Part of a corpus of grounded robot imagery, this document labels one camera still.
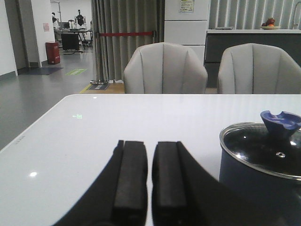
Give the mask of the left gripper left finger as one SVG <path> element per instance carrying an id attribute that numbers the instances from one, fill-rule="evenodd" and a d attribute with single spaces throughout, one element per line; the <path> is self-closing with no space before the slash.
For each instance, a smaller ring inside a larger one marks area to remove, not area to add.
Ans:
<path id="1" fill-rule="evenodd" d="M 147 215 L 147 153 L 120 140 L 113 155 L 57 226 L 143 226 Z"/>

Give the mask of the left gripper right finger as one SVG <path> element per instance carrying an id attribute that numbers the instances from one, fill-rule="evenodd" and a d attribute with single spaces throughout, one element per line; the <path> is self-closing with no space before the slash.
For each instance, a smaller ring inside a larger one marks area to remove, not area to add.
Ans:
<path id="1" fill-rule="evenodd" d="M 181 142 L 159 142 L 152 169 L 157 226 L 288 226 L 212 177 Z"/>

